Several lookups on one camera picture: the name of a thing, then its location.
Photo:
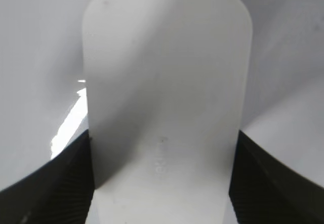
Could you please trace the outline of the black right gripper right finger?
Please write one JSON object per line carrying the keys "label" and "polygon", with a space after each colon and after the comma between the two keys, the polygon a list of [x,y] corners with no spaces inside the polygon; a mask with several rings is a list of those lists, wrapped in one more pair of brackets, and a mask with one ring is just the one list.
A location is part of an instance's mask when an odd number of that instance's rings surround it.
{"label": "black right gripper right finger", "polygon": [[323,188],[238,134],[229,197],[238,223],[323,223]]}

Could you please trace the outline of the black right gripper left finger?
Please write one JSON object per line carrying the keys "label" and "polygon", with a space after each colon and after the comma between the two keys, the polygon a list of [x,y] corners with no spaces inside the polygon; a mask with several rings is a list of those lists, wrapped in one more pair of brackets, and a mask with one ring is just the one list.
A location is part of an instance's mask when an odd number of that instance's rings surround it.
{"label": "black right gripper left finger", "polygon": [[1,191],[1,223],[85,223],[94,189],[86,130],[57,157]]}

